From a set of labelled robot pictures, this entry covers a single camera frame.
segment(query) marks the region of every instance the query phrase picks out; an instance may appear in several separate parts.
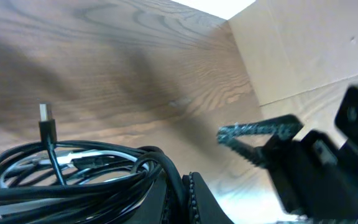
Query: cable bundle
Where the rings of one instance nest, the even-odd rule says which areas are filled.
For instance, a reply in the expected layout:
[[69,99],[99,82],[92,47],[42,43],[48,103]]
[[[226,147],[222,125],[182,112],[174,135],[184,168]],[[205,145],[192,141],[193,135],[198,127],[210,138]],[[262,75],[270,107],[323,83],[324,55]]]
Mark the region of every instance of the cable bundle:
[[[0,223],[122,223],[135,213],[162,170],[185,208],[180,175],[159,148],[54,141],[54,120],[47,127],[41,122],[41,142],[0,154]],[[57,147],[71,149],[55,152]],[[88,183],[113,172],[128,175]],[[40,185],[53,176],[55,182]]]

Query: cable connector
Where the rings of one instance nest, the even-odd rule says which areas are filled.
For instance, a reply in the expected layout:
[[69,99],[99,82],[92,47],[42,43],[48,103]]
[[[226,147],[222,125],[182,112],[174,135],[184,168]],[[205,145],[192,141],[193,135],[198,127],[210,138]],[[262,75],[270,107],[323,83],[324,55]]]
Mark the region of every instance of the cable connector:
[[66,185],[66,181],[63,178],[63,174],[60,170],[60,166],[55,153],[57,134],[55,120],[52,116],[52,106],[48,103],[40,104],[40,115],[41,120],[39,122],[39,128],[41,143],[44,149],[48,152],[50,162],[52,164],[59,183],[61,185]]

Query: beige panel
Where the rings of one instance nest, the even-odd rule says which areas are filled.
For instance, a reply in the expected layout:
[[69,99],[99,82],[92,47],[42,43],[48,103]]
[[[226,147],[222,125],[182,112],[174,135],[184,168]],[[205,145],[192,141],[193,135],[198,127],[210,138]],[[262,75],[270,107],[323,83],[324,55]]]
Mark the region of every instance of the beige panel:
[[358,75],[358,1],[259,0],[230,24],[261,105]]
[[264,118],[295,114],[305,124],[296,136],[297,139],[303,138],[312,129],[318,129],[328,133],[340,146],[345,138],[334,127],[334,119],[347,87],[355,83],[358,83],[358,76],[306,91],[262,106],[262,114]]

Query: white surface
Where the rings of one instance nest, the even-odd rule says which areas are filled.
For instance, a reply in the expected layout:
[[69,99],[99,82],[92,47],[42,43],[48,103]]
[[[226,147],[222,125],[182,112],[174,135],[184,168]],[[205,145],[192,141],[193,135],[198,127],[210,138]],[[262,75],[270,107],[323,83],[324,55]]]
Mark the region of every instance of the white surface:
[[255,0],[172,0],[222,19],[230,19]]

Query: metal connector tip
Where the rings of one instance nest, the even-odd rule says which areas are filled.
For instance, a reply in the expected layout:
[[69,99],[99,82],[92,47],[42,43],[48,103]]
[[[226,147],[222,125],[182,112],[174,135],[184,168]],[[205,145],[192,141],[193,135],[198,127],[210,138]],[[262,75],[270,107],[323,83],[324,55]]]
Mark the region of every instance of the metal connector tip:
[[40,115],[41,115],[41,121],[49,121],[53,119],[52,106],[50,103],[40,104]]

